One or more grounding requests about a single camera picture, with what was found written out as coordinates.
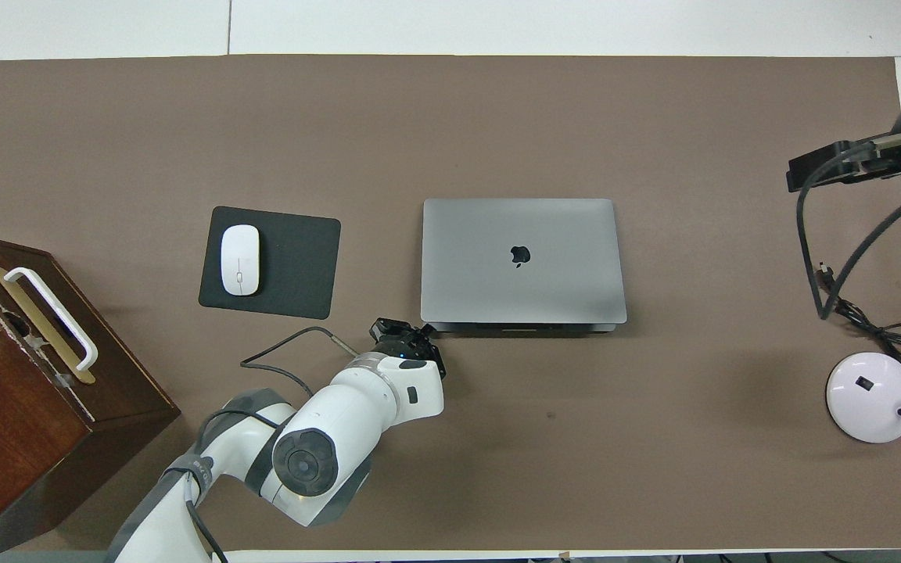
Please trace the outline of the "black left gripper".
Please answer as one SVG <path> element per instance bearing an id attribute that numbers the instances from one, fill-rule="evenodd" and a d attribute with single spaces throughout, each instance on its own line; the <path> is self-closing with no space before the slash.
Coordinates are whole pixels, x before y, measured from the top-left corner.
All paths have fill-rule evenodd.
<path id="1" fill-rule="evenodd" d="M 439 347 L 433 342 L 435 328 L 420 328 L 412 332 L 412 325 L 394 318 L 378 317 L 371 326 L 371 336 L 379 339 L 376 352 L 404 360 L 433 361 L 439 371 L 440 380 L 447 377 L 446 365 Z"/>

